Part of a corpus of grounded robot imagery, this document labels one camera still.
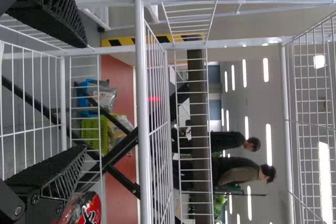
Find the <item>green plant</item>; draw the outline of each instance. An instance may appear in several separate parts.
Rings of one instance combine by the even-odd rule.
[[[222,207],[226,203],[227,198],[224,195],[215,195],[214,196],[214,214],[215,220],[221,215]]]
[[[221,152],[214,152],[213,154],[212,154],[212,156],[213,157],[220,157],[221,156]]]

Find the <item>dark hair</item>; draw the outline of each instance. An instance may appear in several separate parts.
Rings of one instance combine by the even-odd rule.
[[[260,149],[261,147],[261,142],[258,138],[256,137],[250,137],[248,140],[247,140],[248,143],[252,143],[253,144],[253,152],[256,152]]]
[[[267,180],[267,183],[273,182],[273,180],[277,177],[277,170],[274,166],[269,166],[267,164],[260,166],[261,171],[265,176],[269,176],[269,179]]]

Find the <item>wire grid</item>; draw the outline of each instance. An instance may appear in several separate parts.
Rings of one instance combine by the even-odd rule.
[[[41,45],[46,46],[43,51],[58,49],[60,51],[67,52],[69,49],[76,49],[59,39],[23,24],[17,19],[10,17],[8,14],[0,16],[0,28],[12,31],[17,35],[39,42]],[[92,52],[95,51],[95,49],[91,46],[88,45],[88,47],[92,49]]]
[[[335,15],[285,45],[289,101],[286,120],[290,122],[293,178],[290,193],[296,223],[335,223],[336,218]],[[328,151],[321,156],[323,144],[327,144]],[[321,177],[325,169],[322,159],[329,161],[329,178]],[[322,193],[326,188],[330,189],[329,196]]]
[[[200,8],[200,5],[181,2],[161,3],[173,43],[185,40],[205,40],[207,43],[214,20],[218,0],[213,7]]]
[[[81,86],[80,88],[94,89],[95,93],[92,96],[85,98],[93,98],[96,100],[98,106],[90,106],[90,107],[80,107],[79,106],[79,92],[77,92],[78,87],[74,86],[74,82],[81,83],[86,81],[87,79],[97,80],[97,85],[91,86]],[[70,113],[69,113],[69,125],[70,132],[76,133],[79,137],[81,137],[82,125],[81,121],[84,119],[96,119],[98,121],[97,128],[89,128],[85,129],[85,131],[95,131],[98,132],[96,134],[97,138],[77,138],[75,140],[79,141],[87,141],[89,142],[98,142],[99,148],[95,150],[88,150],[88,152],[97,152],[99,153],[99,159],[94,160],[89,156],[89,153],[86,154],[86,159],[82,169],[82,175],[86,173],[97,173],[100,175],[100,180],[97,182],[94,181],[79,181],[79,184],[93,184],[93,190],[95,190],[101,199],[104,199],[104,186],[103,186],[103,177],[102,177],[102,139],[101,139],[101,117],[100,117],[100,89],[99,89],[99,80],[100,80],[100,55],[92,55],[92,56],[74,56],[69,59],[69,104],[70,104]],[[81,111],[91,111],[97,113],[97,117],[95,118],[87,118],[85,115],[81,114]],[[70,147],[73,145],[72,143],[72,134],[70,135],[69,145]],[[91,172],[90,169],[96,164],[99,164],[98,172]]]
[[[213,199],[213,181],[212,181],[212,156],[211,156],[211,140],[210,140],[210,130],[209,130],[209,83],[208,83],[208,61],[207,61],[207,50],[203,52],[205,54],[205,58],[200,59],[179,59],[179,57],[176,54],[176,51],[174,51],[174,58],[175,58],[175,79],[178,79],[179,73],[187,73],[189,72],[202,72],[203,79],[202,80],[192,80],[192,81],[181,81],[184,83],[192,83],[192,82],[205,82],[206,83],[206,91],[203,92],[178,92],[178,81],[175,85],[175,96],[176,101],[178,101],[178,96],[181,94],[199,94],[202,93],[206,94],[206,99],[200,103],[190,103],[190,100],[186,100],[182,104],[176,103],[176,126],[177,126],[177,146],[178,146],[178,171],[179,171],[179,188],[180,188],[180,210],[181,210],[181,221],[188,220],[188,219],[195,219],[195,216],[202,215],[202,216],[209,216],[211,218],[212,223],[214,223],[214,199]],[[181,62],[188,62],[189,60],[200,60],[202,62],[203,68],[201,69],[185,69],[184,67],[179,66]],[[190,112],[190,105],[206,105],[206,113],[202,114],[191,114]],[[207,125],[187,125],[186,121],[190,120],[192,116],[204,116],[207,120]],[[206,136],[193,136],[193,127],[206,127],[208,134]],[[183,136],[181,135],[181,129],[186,130]],[[206,138],[207,142],[206,144],[202,146],[197,147],[182,147],[181,141],[198,141],[200,138]],[[188,149],[190,152],[192,152],[193,149],[206,149],[206,155],[203,157],[197,157],[193,158],[190,155],[181,154],[185,151],[185,149]],[[193,167],[184,167],[183,162],[189,162],[191,161],[194,163],[195,161],[208,161],[209,165],[206,167],[199,167],[194,168]],[[188,178],[187,180],[184,179],[185,173],[193,173],[193,176],[195,173],[199,172],[208,172],[210,180],[195,180],[194,178]],[[201,191],[195,191],[192,189],[184,189],[184,183],[192,183],[195,185],[195,183],[205,183],[207,186],[206,190]],[[198,199],[198,196],[204,196],[207,195],[208,201],[200,201]]]
[[[152,29],[145,21],[146,59],[147,59],[147,91],[149,97],[149,141],[151,149],[151,201],[153,223],[174,223],[172,205],[173,188],[169,152],[170,119],[167,114],[166,52],[161,47]]]
[[[0,40],[2,180],[62,151],[60,61]],[[17,96],[19,90],[45,106],[49,118],[35,109],[35,102],[29,104],[25,96]],[[57,124],[52,123],[51,116],[57,118]]]

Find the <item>plastic bag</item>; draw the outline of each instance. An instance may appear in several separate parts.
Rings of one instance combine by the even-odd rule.
[[[93,99],[98,102],[100,99],[100,106],[104,109],[107,109],[109,112],[113,111],[113,106],[117,98],[118,89],[117,88],[109,88],[110,81],[99,81],[99,93],[100,97],[98,97],[98,81],[93,79],[87,79],[84,82],[80,83],[80,86],[89,94],[89,96],[93,97]],[[78,97],[84,97],[85,95],[77,90]],[[91,107],[92,104],[89,103],[88,99],[80,98],[78,99],[79,107]],[[98,114],[97,110],[89,110],[89,111],[81,111],[80,112],[87,117],[96,117]]]

